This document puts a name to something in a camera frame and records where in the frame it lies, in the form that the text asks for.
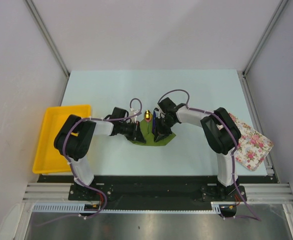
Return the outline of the green paper napkin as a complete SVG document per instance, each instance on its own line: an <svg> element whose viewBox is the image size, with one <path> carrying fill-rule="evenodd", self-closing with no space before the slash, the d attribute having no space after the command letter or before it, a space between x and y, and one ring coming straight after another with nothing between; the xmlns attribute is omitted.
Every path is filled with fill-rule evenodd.
<svg viewBox="0 0 293 240"><path fill-rule="evenodd" d="M147 123L145 120L142 120L140 121L139 125L140 125L140 129L146 143L129 140L131 143L135 145L145 146L145 147L162 147L162 146L166 146L169 142L171 142L176 137L176 134L172 133L165 139L162 139L158 142L154 142L155 136L152 133L152 123Z"/></svg>

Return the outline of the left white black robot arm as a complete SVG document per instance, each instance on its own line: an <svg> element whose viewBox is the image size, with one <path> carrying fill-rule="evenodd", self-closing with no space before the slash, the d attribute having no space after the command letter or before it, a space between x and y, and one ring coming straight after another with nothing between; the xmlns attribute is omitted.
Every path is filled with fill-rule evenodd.
<svg viewBox="0 0 293 240"><path fill-rule="evenodd" d="M104 119L69 115L56 135L53 146L64 156L70 165L74 181L80 185L79 193L86 200L93 199L97 187L91 184L94 173L91 170L87 153L94 136L123 135L133 143L145 144L140 122L136 116L140 113L129 113L127 110L115 107L112 114Z"/></svg>

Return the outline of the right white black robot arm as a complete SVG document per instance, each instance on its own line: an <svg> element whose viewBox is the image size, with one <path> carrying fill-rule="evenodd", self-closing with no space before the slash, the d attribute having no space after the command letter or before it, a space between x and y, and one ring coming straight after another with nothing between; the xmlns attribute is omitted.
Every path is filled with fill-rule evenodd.
<svg viewBox="0 0 293 240"><path fill-rule="evenodd" d="M170 98L161 100L153 113L152 133L159 142L173 134L175 124L191 124L203 129L207 143L217 155L217 180L221 184L217 195L223 201L235 195L234 183L238 176L235 169L235 152L242 136L239 128L225 108L213 112L195 109L185 103L176 105Z"/></svg>

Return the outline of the iridescent blue knife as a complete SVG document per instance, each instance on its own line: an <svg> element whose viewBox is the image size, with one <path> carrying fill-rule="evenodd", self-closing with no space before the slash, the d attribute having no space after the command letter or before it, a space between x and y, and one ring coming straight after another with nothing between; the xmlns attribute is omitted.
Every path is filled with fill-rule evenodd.
<svg viewBox="0 0 293 240"><path fill-rule="evenodd" d="M155 135L156 133L156 121L157 121L157 112L159 111L159 109L157 107L155 107L153 109L153 117L152 117L152 134Z"/></svg>

